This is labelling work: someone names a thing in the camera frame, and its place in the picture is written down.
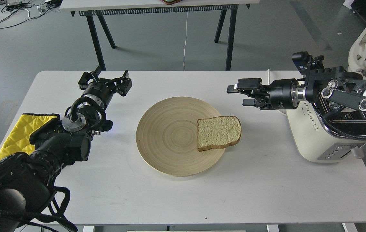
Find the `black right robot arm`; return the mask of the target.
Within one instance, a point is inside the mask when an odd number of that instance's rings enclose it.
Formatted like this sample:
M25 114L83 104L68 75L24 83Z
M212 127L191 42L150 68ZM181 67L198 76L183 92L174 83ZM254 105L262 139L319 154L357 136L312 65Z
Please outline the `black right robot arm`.
M235 85L229 85L226 92L245 94L243 106L260 110L296 110L300 102L308 102L323 125L335 135L366 140L357 126L343 130L337 122L346 109L366 116L366 79L342 66L325 68L323 59L323 55L313 57L306 51L294 53L292 61L303 78L274 80L270 85L263 85L261 78L241 78Z

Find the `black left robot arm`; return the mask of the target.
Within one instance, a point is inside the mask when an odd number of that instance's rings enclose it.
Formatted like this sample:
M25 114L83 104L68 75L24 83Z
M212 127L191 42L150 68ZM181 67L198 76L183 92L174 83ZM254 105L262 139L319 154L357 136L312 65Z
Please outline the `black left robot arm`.
M29 136L34 150L17 151L0 160L0 232L13 232L33 223L57 222L69 232L75 224L65 216L71 193L56 187L55 180L64 167L88 160L93 136L109 131L106 119L112 96L126 96L132 87L127 70L119 78L99 78L101 68L84 72L78 85L83 94L68 107L63 119L58 114Z

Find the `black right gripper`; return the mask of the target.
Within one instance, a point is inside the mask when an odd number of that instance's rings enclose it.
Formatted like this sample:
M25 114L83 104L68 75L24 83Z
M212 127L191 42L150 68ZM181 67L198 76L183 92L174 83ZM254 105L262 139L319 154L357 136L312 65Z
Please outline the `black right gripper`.
M243 99L244 107L260 110L295 110L303 94L296 79L275 80L270 85L262 85L261 78L240 78L234 85L227 87L227 93L252 94L254 98Z

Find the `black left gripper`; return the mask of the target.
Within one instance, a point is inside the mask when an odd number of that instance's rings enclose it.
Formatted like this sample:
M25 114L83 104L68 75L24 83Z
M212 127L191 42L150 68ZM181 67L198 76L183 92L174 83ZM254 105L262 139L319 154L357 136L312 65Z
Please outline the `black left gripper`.
M129 71L125 70L119 78L100 82L99 74L101 71L102 68L97 66L92 72L84 72L78 81L78 86L80 90L84 91L82 97L92 99L102 109L106 110L115 93L121 96L127 95L132 87L132 80L129 78Z

